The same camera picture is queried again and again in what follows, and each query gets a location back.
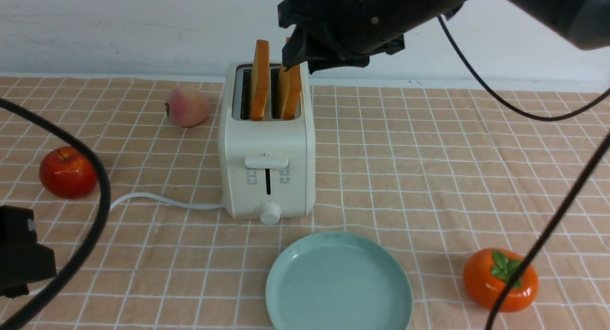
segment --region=white toaster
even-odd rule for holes
[[[221,97],[218,158],[223,205],[234,219],[305,217],[315,202],[315,131],[308,72],[301,70],[301,99],[292,120],[272,108],[279,63],[270,65],[272,86],[263,120],[247,119],[252,63],[229,67]]]

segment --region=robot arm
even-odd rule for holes
[[[282,59],[309,72],[366,67],[372,55],[405,48],[403,34],[467,0],[284,0],[279,26],[296,25]],[[610,45],[610,0],[509,0],[580,50]]]

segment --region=plate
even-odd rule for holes
[[[405,330],[413,295],[402,267],[349,232],[297,240],[273,263],[266,307],[276,330]]]

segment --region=peach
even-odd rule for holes
[[[185,87],[176,87],[165,100],[167,116],[182,128],[201,124],[210,115],[211,108],[203,92]]]

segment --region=toast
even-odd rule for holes
[[[296,107],[301,99],[301,69],[297,65],[286,71],[282,63],[277,78],[277,99],[279,106],[277,114],[283,120],[291,120],[295,117]]]
[[[257,40],[250,78],[250,119],[261,120],[265,115],[265,107],[271,87],[271,71],[269,69],[269,42]]]

